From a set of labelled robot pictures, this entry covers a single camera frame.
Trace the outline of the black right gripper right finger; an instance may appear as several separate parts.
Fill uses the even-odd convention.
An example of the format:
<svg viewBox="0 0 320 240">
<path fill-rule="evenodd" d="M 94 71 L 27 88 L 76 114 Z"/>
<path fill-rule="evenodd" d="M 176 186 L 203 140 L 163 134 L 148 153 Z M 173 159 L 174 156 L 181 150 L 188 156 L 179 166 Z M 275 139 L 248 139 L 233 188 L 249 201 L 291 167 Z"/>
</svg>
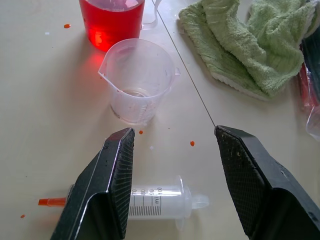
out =
<svg viewBox="0 0 320 240">
<path fill-rule="evenodd" d="M 227 187 L 250 240 L 318 240 L 320 209 L 257 137 L 217 125 L 214 130 Z"/>
</svg>

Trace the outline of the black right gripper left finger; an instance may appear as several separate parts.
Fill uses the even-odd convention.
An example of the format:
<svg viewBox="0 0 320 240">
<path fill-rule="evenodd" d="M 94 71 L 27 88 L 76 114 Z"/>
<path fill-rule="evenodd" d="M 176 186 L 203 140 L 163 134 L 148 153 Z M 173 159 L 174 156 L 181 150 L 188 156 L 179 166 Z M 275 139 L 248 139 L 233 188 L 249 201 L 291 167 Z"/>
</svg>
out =
<svg viewBox="0 0 320 240">
<path fill-rule="evenodd" d="M 133 128 L 112 133 L 78 176 L 52 240 L 123 240 L 132 190 Z"/>
</svg>

